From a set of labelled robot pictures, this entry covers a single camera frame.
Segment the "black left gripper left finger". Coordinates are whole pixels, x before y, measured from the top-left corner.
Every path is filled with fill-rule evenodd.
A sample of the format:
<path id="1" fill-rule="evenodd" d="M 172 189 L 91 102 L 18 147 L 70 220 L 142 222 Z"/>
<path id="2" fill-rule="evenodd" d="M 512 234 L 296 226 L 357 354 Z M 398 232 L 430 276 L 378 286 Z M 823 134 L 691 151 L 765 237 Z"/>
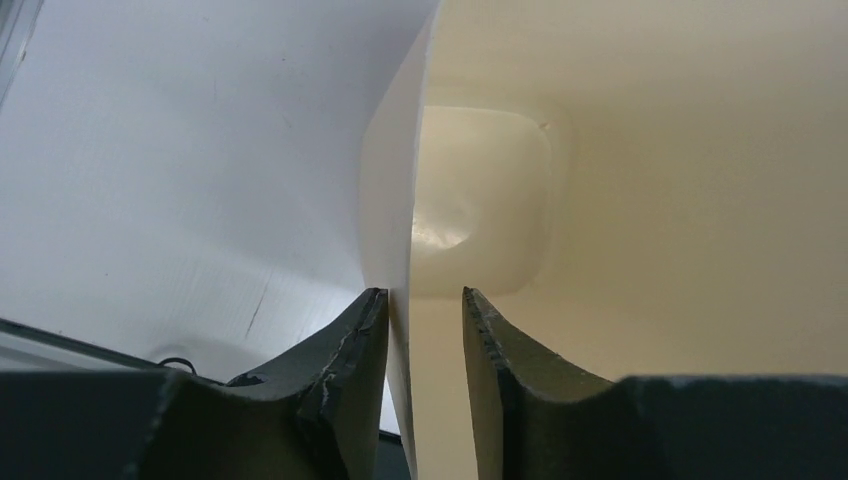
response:
<path id="1" fill-rule="evenodd" d="M 181 365 L 1 372 L 5 479 L 369 479 L 389 295 L 225 384 Z"/>

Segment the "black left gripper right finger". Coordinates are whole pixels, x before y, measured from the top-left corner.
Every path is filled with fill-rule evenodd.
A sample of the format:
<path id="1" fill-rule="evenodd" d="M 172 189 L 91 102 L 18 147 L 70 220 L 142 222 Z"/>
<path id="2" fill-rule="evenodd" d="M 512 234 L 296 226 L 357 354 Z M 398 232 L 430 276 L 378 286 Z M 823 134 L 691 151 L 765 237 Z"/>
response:
<path id="1" fill-rule="evenodd" d="M 843 479 L 847 380 L 647 375 L 609 381 L 461 297 L 482 479 Z"/>

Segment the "beige plastic bin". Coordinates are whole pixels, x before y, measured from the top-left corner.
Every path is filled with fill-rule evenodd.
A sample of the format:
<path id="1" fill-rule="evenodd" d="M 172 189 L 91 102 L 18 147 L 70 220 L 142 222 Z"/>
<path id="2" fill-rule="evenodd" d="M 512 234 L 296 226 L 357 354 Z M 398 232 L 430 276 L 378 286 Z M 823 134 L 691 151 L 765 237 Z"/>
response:
<path id="1" fill-rule="evenodd" d="M 391 362 L 414 479 L 478 475 L 461 297 L 566 361 L 847 380 L 843 1 L 418 1 Z"/>

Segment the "aluminium frame rail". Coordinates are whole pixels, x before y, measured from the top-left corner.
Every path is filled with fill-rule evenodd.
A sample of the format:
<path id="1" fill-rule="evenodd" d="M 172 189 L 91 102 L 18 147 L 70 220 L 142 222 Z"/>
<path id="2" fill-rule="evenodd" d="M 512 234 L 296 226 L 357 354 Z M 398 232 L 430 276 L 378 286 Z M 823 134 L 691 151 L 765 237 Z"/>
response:
<path id="1" fill-rule="evenodd" d="M 146 369 L 181 365 L 196 372 L 181 357 L 154 362 L 5 319 L 1 320 L 1 358 L 44 368 Z"/>

